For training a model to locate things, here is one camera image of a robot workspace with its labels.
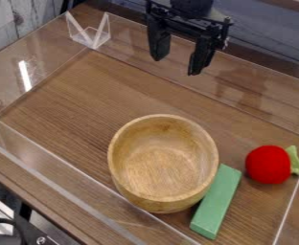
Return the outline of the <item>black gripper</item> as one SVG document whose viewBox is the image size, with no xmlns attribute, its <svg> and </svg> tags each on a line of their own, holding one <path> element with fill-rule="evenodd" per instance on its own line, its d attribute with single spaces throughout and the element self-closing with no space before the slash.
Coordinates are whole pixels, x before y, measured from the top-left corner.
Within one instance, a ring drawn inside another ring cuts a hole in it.
<svg viewBox="0 0 299 245">
<path fill-rule="evenodd" d="M 214 0 L 146 0 L 146 23 L 150 54 L 157 61 L 170 53 L 173 33 L 197 38 L 190 76 L 200 75 L 210 65 L 216 48 L 226 48 L 234 24 L 232 17 L 216 9 Z"/>
</svg>

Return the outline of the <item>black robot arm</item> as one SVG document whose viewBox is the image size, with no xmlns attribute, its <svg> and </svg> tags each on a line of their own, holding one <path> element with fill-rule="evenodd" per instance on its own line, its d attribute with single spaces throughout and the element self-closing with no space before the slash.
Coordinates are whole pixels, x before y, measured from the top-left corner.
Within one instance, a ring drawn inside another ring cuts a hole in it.
<svg viewBox="0 0 299 245">
<path fill-rule="evenodd" d="M 189 75 L 197 76 L 210 65 L 216 52 L 228 46 L 233 20 L 214 9 L 214 0 L 146 0 L 150 54 L 161 61 L 170 54 L 172 35 L 196 41 Z"/>
</svg>

